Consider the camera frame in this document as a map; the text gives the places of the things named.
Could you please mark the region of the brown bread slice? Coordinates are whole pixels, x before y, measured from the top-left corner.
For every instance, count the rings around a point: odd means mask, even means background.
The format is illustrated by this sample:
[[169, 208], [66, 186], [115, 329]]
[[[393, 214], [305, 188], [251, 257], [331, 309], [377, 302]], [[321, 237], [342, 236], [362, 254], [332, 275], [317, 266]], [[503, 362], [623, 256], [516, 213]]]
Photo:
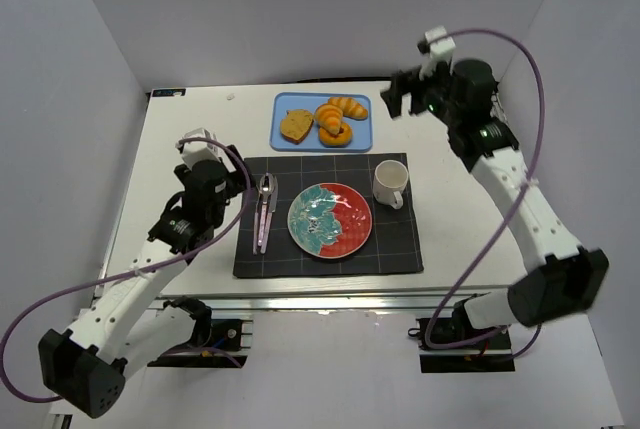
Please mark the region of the brown bread slice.
[[300, 144], [310, 133], [313, 124], [314, 116], [310, 111], [290, 110], [280, 122], [280, 134], [285, 140]]

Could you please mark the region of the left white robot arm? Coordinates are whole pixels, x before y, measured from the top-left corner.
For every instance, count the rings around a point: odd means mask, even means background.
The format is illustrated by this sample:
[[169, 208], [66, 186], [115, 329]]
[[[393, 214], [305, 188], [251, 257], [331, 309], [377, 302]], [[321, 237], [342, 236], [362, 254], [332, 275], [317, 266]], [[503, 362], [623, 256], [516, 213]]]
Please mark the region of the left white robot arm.
[[38, 344], [45, 386], [92, 419], [121, 396], [126, 380], [174, 348], [198, 350], [211, 338], [211, 310], [180, 296], [152, 320], [142, 316], [162, 290], [200, 251], [229, 230], [223, 222], [230, 201], [255, 181], [237, 149], [224, 147], [233, 166], [217, 156], [219, 143], [186, 137], [174, 173], [182, 191], [165, 205], [128, 274], [121, 274], [98, 302], [64, 332], [49, 330]]

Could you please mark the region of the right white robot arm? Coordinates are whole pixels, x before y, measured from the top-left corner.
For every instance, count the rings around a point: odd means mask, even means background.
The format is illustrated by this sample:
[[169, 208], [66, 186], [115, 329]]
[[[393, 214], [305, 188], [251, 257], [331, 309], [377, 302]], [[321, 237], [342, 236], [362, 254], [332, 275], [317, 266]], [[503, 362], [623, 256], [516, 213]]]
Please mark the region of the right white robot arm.
[[452, 151], [489, 194], [520, 250], [526, 276], [456, 305], [455, 317], [469, 331], [532, 327], [585, 312], [609, 269], [604, 252], [586, 249], [530, 179], [518, 140], [493, 113], [496, 92], [490, 65], [464, 59], [439, 62], [429, 76], [400, 71], [381, 93], [391, 117], [400, 116], [409, 95], [411, 114], [428, 112], [446, 126]]

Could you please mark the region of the striped croissant roll back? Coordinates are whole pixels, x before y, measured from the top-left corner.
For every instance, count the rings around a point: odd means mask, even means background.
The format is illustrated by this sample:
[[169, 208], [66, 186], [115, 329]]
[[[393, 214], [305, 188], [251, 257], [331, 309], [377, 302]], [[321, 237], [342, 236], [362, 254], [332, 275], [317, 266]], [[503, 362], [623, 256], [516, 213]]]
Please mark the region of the striped croissant roll back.
[[344, 117], [354, 120], [365, 120], [368, 118], [368, 109], [353, 97], [334, 96], [328, 99], [328, 103], [339, 108]]

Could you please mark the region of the striped croissant roll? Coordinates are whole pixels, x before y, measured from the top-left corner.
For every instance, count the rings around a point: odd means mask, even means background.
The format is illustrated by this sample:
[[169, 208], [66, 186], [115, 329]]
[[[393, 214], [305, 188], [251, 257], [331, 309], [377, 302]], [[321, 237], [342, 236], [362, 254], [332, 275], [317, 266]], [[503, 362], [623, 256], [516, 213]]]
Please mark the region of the striped croissant roll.
[[314, 119], [319, 127], [327, 129], [331, 134], [337, 134], [342, 124], [342, 111], [330, 104], [322, 104], [315, 113]]
[[368, 118], [368, 109], [353, 97], [334, 96], [328, 99], [328, 103], [339, 108], [344, 117], [354, 120], [365, 120]]

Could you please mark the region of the blue plastic tray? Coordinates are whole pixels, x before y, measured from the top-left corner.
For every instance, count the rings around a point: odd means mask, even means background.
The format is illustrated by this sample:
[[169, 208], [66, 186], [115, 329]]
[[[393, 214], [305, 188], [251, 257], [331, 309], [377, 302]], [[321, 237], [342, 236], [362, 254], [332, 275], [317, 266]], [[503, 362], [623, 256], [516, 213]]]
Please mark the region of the blue plastic tray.
[[364, 95], [281, 93], [270, 145], [289, 152], [367, 152], [373, 146], [371, 102]]

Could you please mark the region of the striped croissant roll front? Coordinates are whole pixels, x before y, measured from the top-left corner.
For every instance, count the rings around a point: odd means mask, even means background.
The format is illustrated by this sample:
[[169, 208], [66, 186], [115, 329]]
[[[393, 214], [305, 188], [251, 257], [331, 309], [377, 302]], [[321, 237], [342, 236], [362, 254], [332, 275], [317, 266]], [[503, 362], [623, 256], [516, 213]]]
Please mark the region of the striped croissant roll front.
[[337, 134], [342, 124], [342, 111], [330, 104], [322, 104], [315, 113], [314, 119], [319, 127], [327, 129], [331, 134]]

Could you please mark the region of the white ceramic mug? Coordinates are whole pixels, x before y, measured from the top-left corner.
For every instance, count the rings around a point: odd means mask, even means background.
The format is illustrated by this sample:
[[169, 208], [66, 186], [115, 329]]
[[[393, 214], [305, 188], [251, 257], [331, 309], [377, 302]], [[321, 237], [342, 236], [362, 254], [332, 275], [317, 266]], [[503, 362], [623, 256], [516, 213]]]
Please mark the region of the white ceramic mug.
[[373, 196], [383, 205], [399, 210], [404, 205], [402, 193], [409, 181], [408, 168], [396, 160], [385, 160], [374, 170]]

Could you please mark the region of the red teal floral plate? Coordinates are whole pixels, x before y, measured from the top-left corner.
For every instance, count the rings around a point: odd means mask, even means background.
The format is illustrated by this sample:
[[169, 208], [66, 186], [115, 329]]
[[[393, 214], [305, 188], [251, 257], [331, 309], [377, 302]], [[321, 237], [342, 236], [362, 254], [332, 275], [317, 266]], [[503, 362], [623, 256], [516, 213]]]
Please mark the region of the red teal floral plate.
[[373, 230], [366, 199], [341, 183], [319, 183], [303, 189], [292, 201], [287, 229], [307, 254], [342, 259], [359, 251]]

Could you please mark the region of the left blue table label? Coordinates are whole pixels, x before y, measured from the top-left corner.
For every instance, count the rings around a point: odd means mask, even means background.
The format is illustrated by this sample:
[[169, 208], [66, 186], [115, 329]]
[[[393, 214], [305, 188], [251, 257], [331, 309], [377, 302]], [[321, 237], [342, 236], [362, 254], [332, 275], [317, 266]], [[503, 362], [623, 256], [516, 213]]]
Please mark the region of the left blue table label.
[[163, 89], [154, 89], [151, 92], [151, 96], [153, 98], [161, 98], [161, 97], [183, 97], [186, 94], [185, 88], [163, 88]]

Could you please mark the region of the dark checked placemat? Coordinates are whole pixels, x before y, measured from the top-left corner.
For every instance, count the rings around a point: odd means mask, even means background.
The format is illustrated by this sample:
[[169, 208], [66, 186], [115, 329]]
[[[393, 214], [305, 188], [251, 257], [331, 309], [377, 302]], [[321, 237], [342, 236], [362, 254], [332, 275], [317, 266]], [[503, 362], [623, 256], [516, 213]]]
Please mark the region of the dark checked placemat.
[[253, 247], [257, 197], [239, 224], [233, 274], [239, 279], [416, 274], [424, 269], [411, 190], [399, 209], [373, 196], [375, 168], [404, 153], [254, 157], [256, 178], [278, 182], [267, 248]]

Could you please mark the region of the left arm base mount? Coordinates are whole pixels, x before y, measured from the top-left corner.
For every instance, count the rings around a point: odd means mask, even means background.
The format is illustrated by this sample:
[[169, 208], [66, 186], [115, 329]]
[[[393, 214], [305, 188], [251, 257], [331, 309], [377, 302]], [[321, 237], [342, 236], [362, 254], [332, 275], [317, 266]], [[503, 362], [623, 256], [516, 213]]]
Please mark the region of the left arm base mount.
[[192, 334], [148, 367], [240, 369], [245, 365], [251, 346], [250, 321], [216, 316], [203, 301], [186, 296], [164, 301], [162, 309], [168, 308], [181, 309], [195, 321]]

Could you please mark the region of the aluminium table frame rail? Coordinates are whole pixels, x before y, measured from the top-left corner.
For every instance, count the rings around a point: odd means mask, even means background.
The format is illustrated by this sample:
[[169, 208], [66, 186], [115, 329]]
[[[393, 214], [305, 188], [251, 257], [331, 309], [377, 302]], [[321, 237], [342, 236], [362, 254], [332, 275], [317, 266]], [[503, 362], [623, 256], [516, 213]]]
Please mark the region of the aluminium table frame rail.
[[431, 315], [442, 302], [446, 290], [402, 290], [317, 294], [268, 294], [257, 296], [204, 296], [194, 299], [209, 306], [216, 318], [245, 318], [263, 312], [364, 311], [377, 314], [409, 313], [418, 318]]

